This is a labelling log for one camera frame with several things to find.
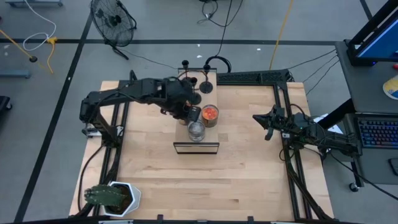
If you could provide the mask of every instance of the concrete floor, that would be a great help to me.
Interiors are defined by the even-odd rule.
[[[88,18],[89,2],[67,0],[61,8],[38,7],[36,10],[58,25],[55,35],[59,39],[79,39]],[[236,10],[238,2],[234,1],[231,12]],[[374,14],[385,0],[366,2]],[[123,3],[138,22],[134,39],[220,39],[222,36],[223,30],[210,22],[197,25],[197,20],[202,19],[201,3],[197,0],[175,0],[173,4],[176,7],[168,7],[169,2],[160,0]],[[228,1],[220,1],[219,4],[214,20],[222,22]],[[239,14],[226,30],[225,39],[276,40],[288,5],[288,0],[244,1]],[[0,16],[3,18],[0,29],[16,39],[52,30],[51,25],[28,9],[13,9],[1,3]],[[343,40],[354,36],[366,21],[359,0],[301,0],[293,6],[282,39]],[[94,26],[91,26],[88,38],[101,38]],[[7,45],[0,44],[0,69],[26,68],[31,71],[32,78],[0,78],[0,95],[10,96],[14,103],[14,109],[2,119],[0,129],[0,177],[4,180],[0,182],[0,223],[12,222],[15,218],[77,48],[77,44],[57,44],[51,62],[55,74],[50,75],[28,62],[14,46],[5,49]],[[182,60],[189,60],[192,67],[202,67],[205,59],[214,55],[218,47],[204,44],[134,44],[124,49],[173,67],[180,67]],[[220,55],[231,61],[235,72],[267,70],[273,49],[273,45],[230,44],[223,46]],[[272,68],[290,67],[331,49],[333,46],[280,45]],[[33,54],[45,64],[50,51],[50,46],[44,45]],[[292,69],[296,82],[306,79],[331,57],[332,54]],[[212,62],[211,66],[219,72],[226,71],[222,63]],[[327,68],[321,69],[305,83],[307,91]],[[103,44],[84,45],[25,221],[68,215],[86,143],[80,132],[83,124],[78,119],[80,101],[89,91],[97,90],[103,80],[127,79],[130,69],[134,69],[138,78],[176,74],[171,68],[141,58],[124,60]],[[331,112],[348,98],[345,79],[337,64],[308,95],[311,114]],[[347,186],[353,181],[353,175],[335,161],[326,160],[324,169],[336,218],[349,222],[398,223],[398,204],[393,199],[371,186],[351,193]],[[382,187],[398,195],[397,186]]]

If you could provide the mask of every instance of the chair wheel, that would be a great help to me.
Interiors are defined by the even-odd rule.
[[[359,187],[358,187],[355,183],[350,183],[350,184],[349,184],[349,189],[350,189],[352,192],[358,192],[358,191],[359,191]]]

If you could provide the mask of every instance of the black desk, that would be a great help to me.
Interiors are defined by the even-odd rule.
[[[346,53],[345,42],[336,42],[337,55],[348,85],[351,99],[347,100],[326,118],[319,121],[330,128],[348,113],[398,114],[398,100],[383,92],[383,84],[397,75],[393,62],[378,62],[373,67],[353,67]]]
[[[397,75],[397,71],[392,67],[394,63],[378,62],[373,67],[353,67],[346,53],[345,42],[336,42],[335,46],[351,99],[318,123],[328,129],[350,113],[398,115],[398,100],[389,98],[382,90],[383,83]],[[387,162],[393,157],[398,157],[398,150],[363,149],[363,155],[353,159],[351,165],[354,170],[375,184],[398,185],[398,176],[392,173]],[[355,182],[358,187],[363,186],[358,178]]]

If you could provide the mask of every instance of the white cable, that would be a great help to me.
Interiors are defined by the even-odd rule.
[[[25,1],[25,3],[27,4],[27,6],[29,7],[29,9],[30,9],[34,14],[38,15],[40,18],[42,18],[42,19],[44,19],[45,21],[50,22],[51,24],[54,25],[54,31],[52,32],[51,35],[48,35],[48,34],[46,34],[45,32],[39,32],[39,33],[33,34],[32,36],[30,36],[30,37],[28,37],[28,38],[26,38],[26,39],[24,40],[24,42],[22,43],[22,46],[24,47],[24,49],[25,49],[26,51],[33,51],[33,50],[36,50],[36,49],[38,49],[39,47],[41,47],[49,38],[51,38],[51,37],[54,35],[55,31],[57,30],[57,25],[56,25],[55,23],[53,23],[52,21],[50,21],[50,20],[48,20],[48,19],[42,17],[39,13],[35,12],[35,11],[32,9],[32,7],[30,6],[30,4],[27,2],[27,0],[24,0],[24,1]],[[45,38],[45,40],[44,40],[41,44],[39,44],[38,46],[34,47],[33,49],[27,49],[27,48],[25,47],[26,41],[29,40],[30,38],[34,37],[34,36],[37,36],[37,35],[45,35],[46,38]]]

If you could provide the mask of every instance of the keyboard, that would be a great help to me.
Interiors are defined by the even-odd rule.
[[[364,147],[398,149],[398,118],[358,117]]]
[[[269,82],[289,82],[292,76],[287,69],[257,72],[231,72],[218,73],[218,82],[256,82],[258,84]]]

